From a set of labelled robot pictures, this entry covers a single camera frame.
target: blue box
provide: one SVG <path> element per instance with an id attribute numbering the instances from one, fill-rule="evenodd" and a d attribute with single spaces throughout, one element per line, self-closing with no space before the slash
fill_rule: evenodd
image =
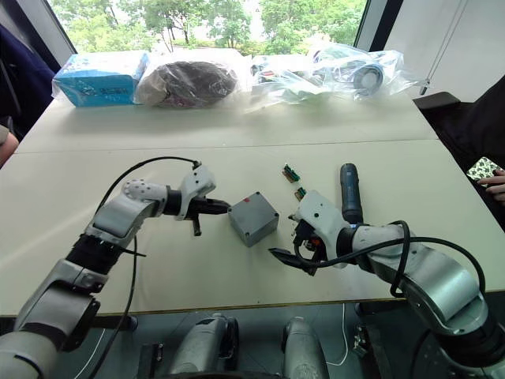
<path id="1" fill-rule="evenodd" d="M 53 78 L 53 97 L 61 90 L 76 107 L 133 104 L 148 61 L 147 51 L 74 54 Z"/>

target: smartphone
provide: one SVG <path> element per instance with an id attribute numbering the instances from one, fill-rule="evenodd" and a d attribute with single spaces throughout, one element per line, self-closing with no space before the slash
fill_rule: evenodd
<path id="1" fill-rule="evenodd" d="M 495 176 L 495 170 L 501 170 L 501 167 L 489 158 L 483 156 L 466 172 L 466 175 L 468 175 L 473 180 L 478 181 L 483 178 Z"/>

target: white cable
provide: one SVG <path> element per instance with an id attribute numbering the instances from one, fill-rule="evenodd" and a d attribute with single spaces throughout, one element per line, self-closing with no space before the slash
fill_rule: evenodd
<path id="1" fill-rule="evenodd" d="M 344 344 L 346 345 L 346 353 L 344 354 L 344 358 L 339 363 L 331 363 L 326 362 L 327 365 L 330 366 L 341 366 L 347 359 L 347 354 L 349 353 L 349 346 L 347 346 L 347 336 L 346 336 L 346 304 L 342 304 L 342 336 L 344 337 Z"/>
<path id="2" fill-rule="evenodd" d="M 82 367 L 82 369 L 80 369 L 79 373 L 75 377 L 73 377 L 73 379 L 77 379 L 84 372 L 84 370 L 86 370 L 86 368 L 88 367 L 89 363 L 92 361 L 93 357 L 95 356 L 96 351 L 98 350 L 98 346 L 100 346 L 100 342 L 102 342 L 102 338 L 103 338 L 104 334 L 105 334 L 105 329 L 102 331 L 102 334 L 100 335 L 100 338 L 98 338 L 98 342 L 96 343 L 95 350 L 93 350 L 93 352 L 92 352 L 91 356 L 89 357 L 88 361 L 86 362 L 86 364 L 84 364 L 84 366 Z"/>

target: wall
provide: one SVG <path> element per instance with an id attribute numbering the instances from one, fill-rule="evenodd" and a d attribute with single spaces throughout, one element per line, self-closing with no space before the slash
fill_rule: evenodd
<path id="1" fill-rule="evenodd" d="M 407 67 L 426 77 L 459 4 L 404 0 L 386 49 L 403 52 Z M 449 91 L 471 102 L 505 74 L 504 15 L 504 0 L 468 0 L 426 95 Z M 419 97 L 419 88 L 410 95 Z"/>

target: floor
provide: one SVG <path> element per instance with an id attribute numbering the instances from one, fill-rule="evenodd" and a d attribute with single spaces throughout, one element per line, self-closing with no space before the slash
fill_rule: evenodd
<path id="1" fill-rule="evenodd" d="M 487 294 L 486 299 L 495 317 L 502 325 L 505 325 L 505 306 L 503 306 L 505 292 Z M 348 343 L 351 347 L 353 346 L 356 325 L 377 328 L 380 331 L 380 345 L 387 355 L 386 366 L 389 367 L 386 369 L 390 371 L 382 378 L 408 378 L 413 347 L 425 327 L 405 302 L 383 302 L 378 306 L 392 307 L 392 309 L 359 317 L 355 312 L 354 304 L 346 304 Z M 239 370 L 279 373 L 283 358 L 280 349 L 282 328 L 290 318 L 295 316 L 303 317 L 316 330 L 328 362 L 338 362 L 342 359 L 345 349 L 342 339 L 342 305 L 340 304 L 224 310 L 220 313 L 237 318 L 240 325 Z M 97 378 L 133 379 L 137 377 L 140 349 L 145 343 L 164 343 L 163 359 L 170 361 L 184 335 L 199 320 L 210 315 L 211 312 L 192 312 L 139 316 L 139 326 L 135 332 L 119 334 Z M 58 362 L 54 378 L 74 378 L 88 361 L 101 332 L 102 329 L 92 329 L 80 349 L 72 353 L 64 353 Z M 110 331 L 105 333 L 95 359 L 105 346 L 109 333 Z M 95 359 L 79 378 L 88 377 L 89 369 L 93 367 Z M 331 379 L 374 377 L 365 373 L 368 371 L 362 363 L 363 361 L 356 354 L 350 352 L 342 366 L 328 367 L 330 377 Z M 409 379 L 421 377 L 437 379 L 447 377 L 445 373 L 444 362 L 440 357 L 436 342 L 429 337 L 421 348 L 414 378 Z"/>

